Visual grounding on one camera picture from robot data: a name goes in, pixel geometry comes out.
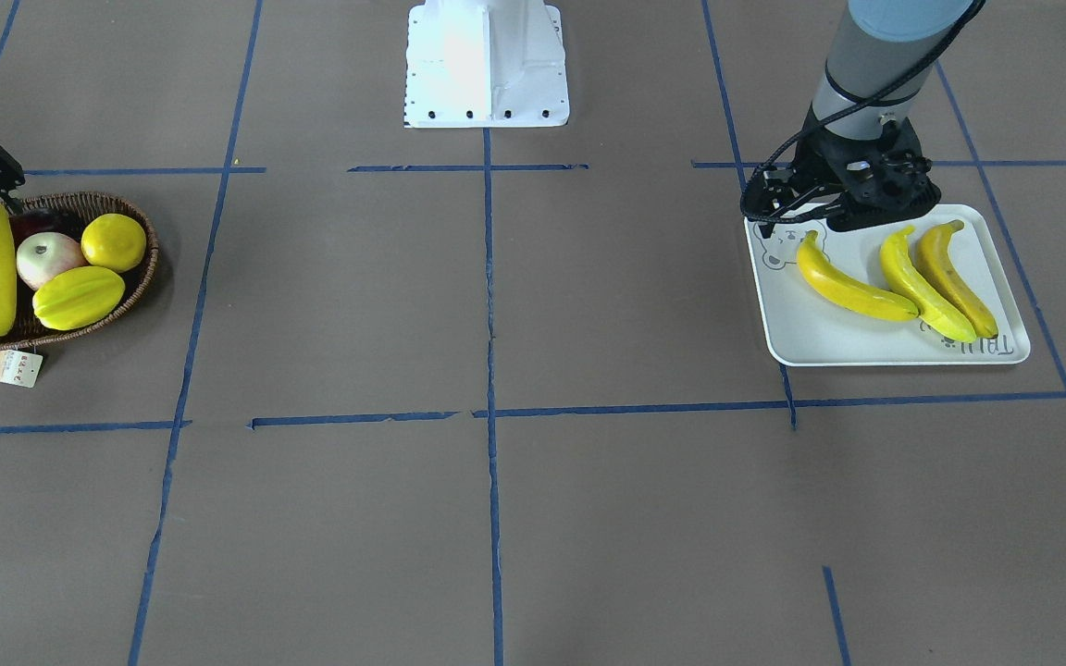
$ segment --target cable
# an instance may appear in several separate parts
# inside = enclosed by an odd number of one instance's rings
[[[762,177],[763,172],[774,167],[775,161],[779,159],[779,157],[784,155],[784,151],[790,148],[792,144],[795,144],[796,141],[805,139],[805,136],[812,134],[813,131],[824,130],[825,127],[837,123],[838,119],[846,117],[850,114],[858,113],[858,111],[867,109],[867,107],[874,105],[875,102],[883,100],[883,98],[887,95],[891,95],[895,92],[895,90],[904,87],[907,81],[914,80],[919,72],[926,70],[927,67],[931,67],[932,63],[935,63],[936,60],[939,59],[940,54],[943,53],[943,50],[948,49],[948,47],[951,46],[952,40],[960,34],[960,30],[964,29],[965,26],[973,19],[973,17],[978,16],[978,13],[981,12],[982,7],[985,7],[985,0],[973,0],[972,4],[969,4],[969,9],[965,10],[964,14],[960,14],[960,17],[957,18],[956,22],[953,22],[949,32],[940,38],[940,42],[936,43],[936,46],[932,46],[931,51],[923,54],[922,59],[918,60],[911,67],[907,68],[907,71],[898,77],[898,79],[891,81],[891,83],[887,84],[884,88],[879,90],[879,92],[867,97],[866,100],[858,101],[852,107],[846,107],[846,109],[838,111],[838,113],[829,114],[829,116],[821,119],[821,121],[817,123],[817,125],[803,128],[803,130],[800,130],[794,135],[790,136],[788,141],[784,141],[781,147],[775,148],[775,152],[773,152],[773,155],[771,155],[764,163],[758,164],[756,168],[754,168],[752,172],[752,178],[747,179],[747,189],[749,189],[749,184],[752,184],[752,182],[755,182],[756,179]],[[821,213],[830,205],[824,204],[821,207],[815,207],[808,212],[804,212],[804,214],[792,216],[757,215],[747,211],[747,189],[744,189],[743,194],[740,196],[740,212],[747,216],[748,220],[764,224],[798,224],[801,222],[821,218],[821,216],[824,216]]]

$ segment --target wicker basket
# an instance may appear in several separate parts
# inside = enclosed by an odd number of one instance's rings
[[[143,261],[135,269],[123,273],[123,280],[126,282],[126,291],[123,293],[123,302],[114,308],[101,321],[97,321],[88,326],[75,330],[52,330],[44,327],[31,308],[32,291],[22,281],[18,282],[18,307],[16,322],[12,329],[0,338],[0,350],[21,350],[52,344],[52,342],[63,342],[72,338],[80,338],[84,334],[92,334],[102,326],[111,324],[114,320],[126,314],[131,307],[143,296],[156,274],[156,264],[159,261],[159,240],[156,230],[147,218],[147,215],[139,208],[126,199],[115,197],[106,193],[68,193],[68,194],[46,194],[43,197],[21,200],[25,210],[35,210],[35,208],[51,208],[54,211],[68,212],[78,221],[78,227],[70,235],[78,241],[81,231],[93,220],[101,214],[127,214],[143,225],[147,231],[147,254]]]

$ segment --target label tag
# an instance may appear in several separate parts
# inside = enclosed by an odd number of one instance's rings
[[[0,383],[30,389],[35,385],[35,375],[38,375],[38,366],[42,362],[44,357],[38,354],[20,353],[17,350],[4,351],[0,353]]]

